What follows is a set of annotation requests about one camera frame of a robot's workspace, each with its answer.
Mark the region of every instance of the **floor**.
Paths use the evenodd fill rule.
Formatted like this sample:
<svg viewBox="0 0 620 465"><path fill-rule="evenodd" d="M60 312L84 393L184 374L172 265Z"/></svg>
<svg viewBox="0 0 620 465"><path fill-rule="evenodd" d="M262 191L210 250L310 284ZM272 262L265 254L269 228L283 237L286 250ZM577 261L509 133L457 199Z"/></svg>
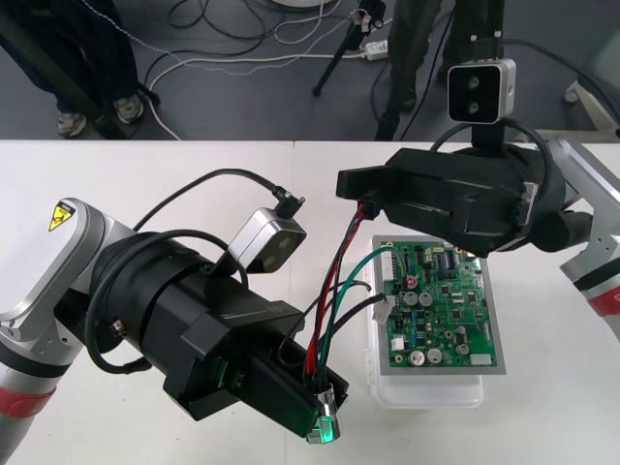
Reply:
<svg viewBox="0 0 620 465"><path fill-rule="evenodd" d="M223 38L203 23L189 30L172 29L167 17L175 2L123 0L117 4L126 28L156 48L237 51L247 47ZM386 0L386 3L387 17L391 17L394 0ZM344 0L338 9L339 15L325 20L315 37L342 22L344 15L356 4L355 0ZM444 9L449 10L452 4L453 1L447 0ZM197 5L188 2L177 10L175 19L179 22L187 20L196 10ZM213 22L236 34L260 32L256 19L239 0L212 0L208 12ZM279 21L276 13L259 12L267 27ZM287 15L287 18L311 15ZM617 0L507 0L505 36L535 42L581 64L617 28L618 17L620 2ZM290 31L290 36L304 35L312 27ZM333 53L344 32L345 26L341 25L317 43L312 52ZM372 40L385 38L387 32L386 27L373 35ZM442 27L439 27L431 50L441 32ZM312 42L314 39L298 46L283 46L269 38L247 56L300 53ZM134 45L139 75L143 78L159 53ZM529 49L507 47L506 55L518 65L516 119L539 129L592 129L580 104L570 107L562 101L564 90L574 80L570 71ZM156 71L161 72L172 64L173 59L167 58ZM376 123L370 110L369 92L382 63L365 60L342 62L325 87L323 96L317 99L312 96L311 89L326 64L326 60L298 60L286 68L260 70L249 77L182 69L163 78L156 87L162 98L160 115L184 140L372 140ZM229 70L248 71L256 65L224 66ZM1 49L0 67L3 70L0 139L56 139L54 99L32 86ZM429 67L430 59L418 73L418 89L425 86ZM379 107L388 98L387 75L377 88ZM445 89L433 82L426 103L405 140L434 140L441 135L452 125L445 107ZM406 122L407 119L403 118L397 137ZM100 136L88 128L82 138L95 140ZM170 136L149 112L135 139L167 140Z"/></svg>

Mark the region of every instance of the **green circuit board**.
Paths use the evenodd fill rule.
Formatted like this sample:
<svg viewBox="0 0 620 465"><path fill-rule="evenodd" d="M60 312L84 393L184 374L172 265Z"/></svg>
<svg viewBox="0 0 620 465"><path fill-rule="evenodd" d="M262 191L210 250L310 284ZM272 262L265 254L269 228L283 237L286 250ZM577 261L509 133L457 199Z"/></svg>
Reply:
<svg viewBox="0 0 620 465"><path fill-rule="evenodd" d="M497 366L480 259L440 241L382 245L403 253L408 273L392 254L389 366Z"/></svg>

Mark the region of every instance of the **camera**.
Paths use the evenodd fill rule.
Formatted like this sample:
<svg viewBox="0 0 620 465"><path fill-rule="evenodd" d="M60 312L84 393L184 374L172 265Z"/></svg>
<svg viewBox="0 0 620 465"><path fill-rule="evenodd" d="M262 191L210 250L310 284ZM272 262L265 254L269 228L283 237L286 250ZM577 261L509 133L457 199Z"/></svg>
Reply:
<svg viewBox="0 0 620 465"><path fill-rule="evenodd" d="M466 63L448 72L452 121L493 124L512 113L516 64L510 59Z"/></svg>

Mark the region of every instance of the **warning sticker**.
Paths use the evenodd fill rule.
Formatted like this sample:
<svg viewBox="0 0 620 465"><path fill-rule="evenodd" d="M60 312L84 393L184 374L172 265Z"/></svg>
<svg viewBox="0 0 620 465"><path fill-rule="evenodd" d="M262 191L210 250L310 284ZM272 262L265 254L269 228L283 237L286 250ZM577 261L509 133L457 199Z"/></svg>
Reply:
<svg viewBox="0 0 620 465"><path fill-rule="evenodd" d="M72 206L60 201L54 207L54 213L51 216L51 223L49 223L49 231L52 232L62 224L66 223L69 218L74 216L74 213L76 213L76 210Z"/></svg>

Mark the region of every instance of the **white table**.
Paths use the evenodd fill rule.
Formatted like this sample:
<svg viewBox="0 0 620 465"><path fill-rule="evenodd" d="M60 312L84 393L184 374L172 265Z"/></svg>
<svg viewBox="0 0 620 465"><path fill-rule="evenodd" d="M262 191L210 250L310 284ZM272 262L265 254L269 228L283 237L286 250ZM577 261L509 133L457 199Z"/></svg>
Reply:
<svg viewBox="0 0 620 465"><path fill-rule="evenodd" d="M260 294L305 308L318 293L355 209L333 195L338 170L380 165L398 147L2 142L0 161L10 177L5 176L0 194L11 200L14 214L11 227L0 229L0 239L11 244L26 216L49 199L78 197L131 225L166 193L201 173L243 167L307 199L297 219L309 236L290 266L251 278ZM620 148L598 146L595 153L620 174ZM119 190L95 185L85 177L93 171L108 176ZM254 209L271 204L269 194L251 182L222 178L177 201L149 226L204 229L230 240ZM384 218L365 223L343 273L365 255L375 233L411 232ZM508 375L484 378L485 400L476 410L380 409L365 386L365 322L360 316L333 343L330 366L351 383L351 397L340 414L344 435L329 447L308 447L241 404L194 423L161 391L162 375L106 375L81 354L11 463L618 463L620 344L558 269L572 254L546 255L527 247L490 260ZM355 290L349 301L362 296ZM302 343L309 332L301 334ZM119 352L116 361L133 356L131 349Z"/></svg>

